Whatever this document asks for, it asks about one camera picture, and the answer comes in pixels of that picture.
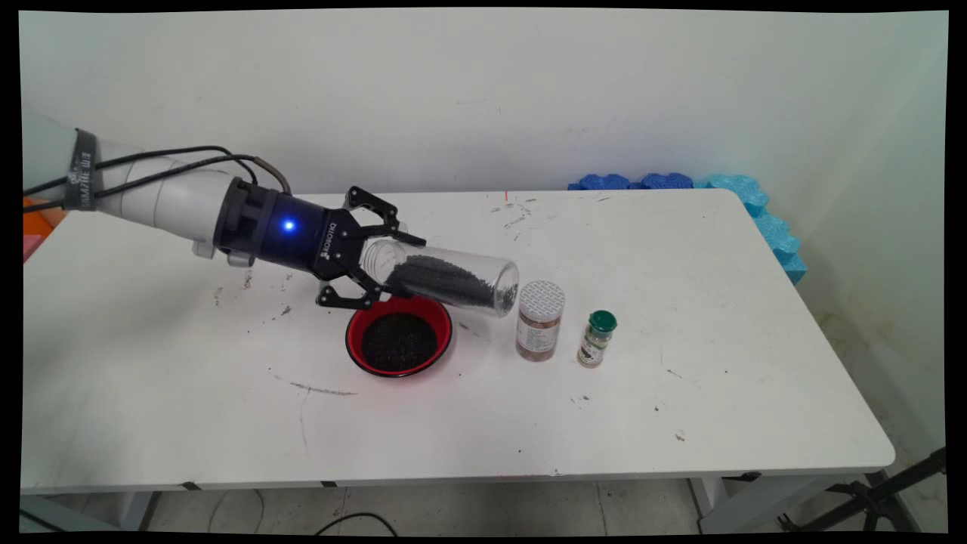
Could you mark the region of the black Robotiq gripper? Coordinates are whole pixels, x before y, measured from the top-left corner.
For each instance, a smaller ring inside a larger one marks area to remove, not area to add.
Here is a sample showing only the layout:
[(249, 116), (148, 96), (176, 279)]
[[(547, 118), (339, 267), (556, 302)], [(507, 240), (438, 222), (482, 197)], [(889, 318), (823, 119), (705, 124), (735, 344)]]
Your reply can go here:
[[(369, 310), (386, 289), (360, 268), (363, 240), (391, 237), (421, 247), (426, 241), (401, 230), (396, 206), (362, 188), (348, 190), (343, 208), (325, 208), (236, 178), (222, 200), (214, 245), (225, 254), (239, 255), (243, 264), (268, 261), (314, 275), (321, 280), (320, 307)], [(361, 227), (350, 213), (359, 208), (376, 214), (382, 224)], [(339, 294), (332, 282), (342, 278), (363, 293)]]

